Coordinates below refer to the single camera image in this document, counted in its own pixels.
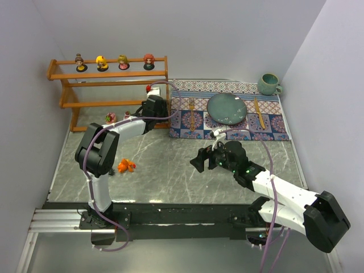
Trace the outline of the brown bun hair doll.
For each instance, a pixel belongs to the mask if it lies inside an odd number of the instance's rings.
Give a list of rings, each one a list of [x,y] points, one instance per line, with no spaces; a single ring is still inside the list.
[[[81,57],[80,53],[76,54],[75,63],[76,63],[77,72],[82,73],[82,72],[87,71],[88,66],[86,64],[84,64],[84,59]]]

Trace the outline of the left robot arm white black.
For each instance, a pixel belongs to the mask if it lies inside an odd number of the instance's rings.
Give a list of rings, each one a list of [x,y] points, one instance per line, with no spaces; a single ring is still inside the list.
[[[151,95],[136,113],[117,123],[91,123],[76,150],[75,161],[83,171],[89,191],[88,205],[103,213],[112,205],[109,193],[109,171],[112,169],[118,145],[152,130],[158,122],[168,119],[167,101]]]

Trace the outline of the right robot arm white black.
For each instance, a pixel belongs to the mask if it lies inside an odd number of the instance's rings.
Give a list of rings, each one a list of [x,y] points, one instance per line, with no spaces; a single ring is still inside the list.
[[[199,173],[216,167],[232,172],[240,186],[265,196],[257,208],[261,220],[298,231],[324,253],[331,253],[351,227],[331,193],[308,191],[270,174],[248,159],[238,141],[201,148],[190,163]]]

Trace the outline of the yellow hair doll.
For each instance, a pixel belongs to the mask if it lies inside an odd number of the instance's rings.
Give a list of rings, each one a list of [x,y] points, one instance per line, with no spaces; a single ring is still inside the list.
[[[99,72],[105,72],[109,69],[107,61],[105,57],[103,57],[102,55],[96,57],[96,64],[97,64],[97,70]]]

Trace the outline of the orange fox toy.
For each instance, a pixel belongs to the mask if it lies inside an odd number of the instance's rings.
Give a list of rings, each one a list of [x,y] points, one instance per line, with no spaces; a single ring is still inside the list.
[[[134,172],[135,168],[136,164],[128,159],[122,159],[117,167],[119,173],[124,173],[126,171]]]

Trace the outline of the red hair doll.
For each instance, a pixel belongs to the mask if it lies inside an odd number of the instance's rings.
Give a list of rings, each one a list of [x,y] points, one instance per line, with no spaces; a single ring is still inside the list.
[[[143,65],[144,70],[151,71],[155,68],[155,65],[154,65],[155,58],[154,58],[153,54],[151,54],[151,53],[145,54],[143,57],[143,61],[144,61],[144,65]]]

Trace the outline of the blonde hair pink doll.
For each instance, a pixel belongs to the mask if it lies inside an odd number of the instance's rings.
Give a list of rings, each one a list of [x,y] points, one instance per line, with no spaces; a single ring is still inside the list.
[[[122,71],[128,70],[130,67],[129,60],[125,55],[119,55],[118,68]]]

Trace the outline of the strawberry cake slice toy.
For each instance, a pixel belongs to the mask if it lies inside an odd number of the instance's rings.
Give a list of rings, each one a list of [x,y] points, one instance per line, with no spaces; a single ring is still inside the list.
[[[123,120],[129,119],[131,117],[131,113],[129,111],[126,111],[123,116]]]

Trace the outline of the pink bear strawberry toy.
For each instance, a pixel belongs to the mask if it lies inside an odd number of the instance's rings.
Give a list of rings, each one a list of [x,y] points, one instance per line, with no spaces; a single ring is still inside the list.
[[[116,123],[116,121],[117,121],[117,116],[116,116],[115,113],[108,113],[105,116],[105,122],[106,122],[106,124]]]

